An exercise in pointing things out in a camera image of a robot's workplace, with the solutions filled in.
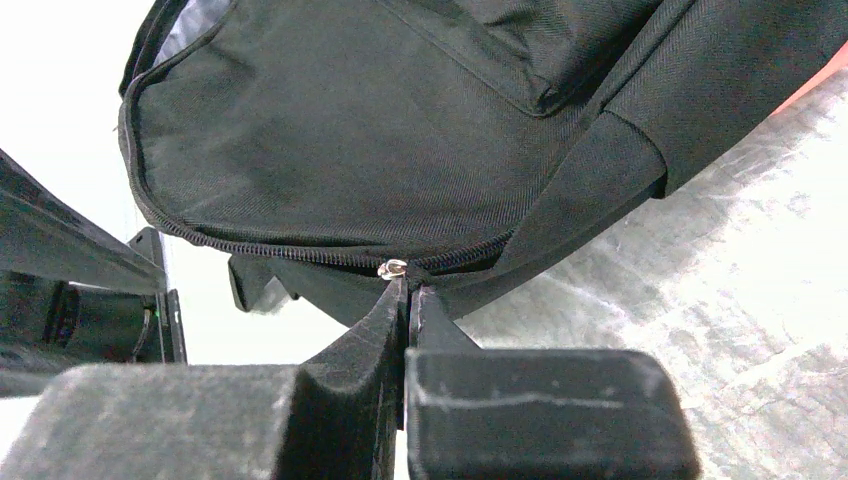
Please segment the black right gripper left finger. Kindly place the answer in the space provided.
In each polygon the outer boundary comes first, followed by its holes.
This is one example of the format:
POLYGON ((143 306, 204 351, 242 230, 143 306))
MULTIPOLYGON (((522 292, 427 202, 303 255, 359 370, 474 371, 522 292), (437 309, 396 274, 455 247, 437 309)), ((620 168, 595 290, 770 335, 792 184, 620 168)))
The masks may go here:
POLYGON ((89 364, 43 392, 5 479, 390 479, 408 287, 299 365, 89 364))

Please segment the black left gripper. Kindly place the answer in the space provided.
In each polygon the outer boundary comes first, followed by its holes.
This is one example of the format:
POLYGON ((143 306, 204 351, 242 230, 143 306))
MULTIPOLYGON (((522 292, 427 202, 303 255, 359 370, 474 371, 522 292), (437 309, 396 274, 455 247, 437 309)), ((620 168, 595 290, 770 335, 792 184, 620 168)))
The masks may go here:
POLYGON ((1 269, 4 398, 38 395, 81 364, 187 360, 178 295, 158 293, 164 271, 60 201, 6 152, 1 269))

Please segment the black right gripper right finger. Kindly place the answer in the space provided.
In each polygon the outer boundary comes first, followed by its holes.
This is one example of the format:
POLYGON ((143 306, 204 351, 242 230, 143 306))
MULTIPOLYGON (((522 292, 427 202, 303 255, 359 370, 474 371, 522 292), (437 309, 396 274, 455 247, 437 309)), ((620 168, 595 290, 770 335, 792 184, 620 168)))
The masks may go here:
POLYGON ((615 349, 484 349, 431 288, 412 294, 405 367, 414 479, 696 479, 675 387, 615 349))

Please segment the black student backpack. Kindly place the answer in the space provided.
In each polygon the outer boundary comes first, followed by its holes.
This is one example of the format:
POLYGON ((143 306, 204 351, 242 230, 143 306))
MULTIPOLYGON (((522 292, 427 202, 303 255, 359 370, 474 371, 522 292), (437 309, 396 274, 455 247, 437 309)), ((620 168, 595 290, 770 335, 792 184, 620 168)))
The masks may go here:
POLYGON ((145 218, 345 325, 466 315, 672 194, 847 41, 843 1, 158 1, 119 88, 145 218))

